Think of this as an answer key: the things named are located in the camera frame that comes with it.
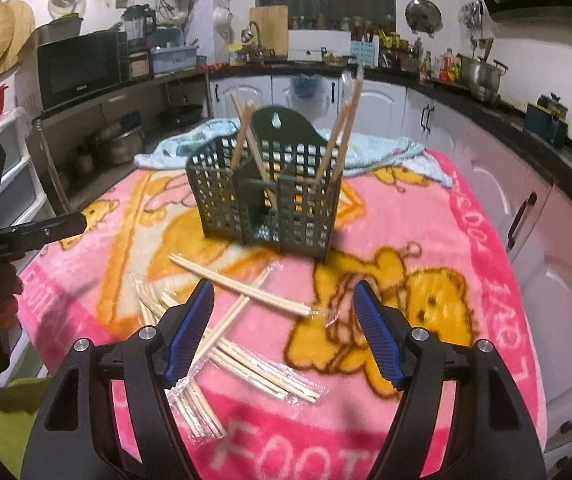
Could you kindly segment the person's left hand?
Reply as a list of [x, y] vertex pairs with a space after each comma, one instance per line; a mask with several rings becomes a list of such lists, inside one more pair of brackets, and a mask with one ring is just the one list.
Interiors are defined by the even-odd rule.
[[18, 320], [18, 297], [23, 292], [23, 283], [12, 263], [0, 263], [0, 329], [10, 330]]

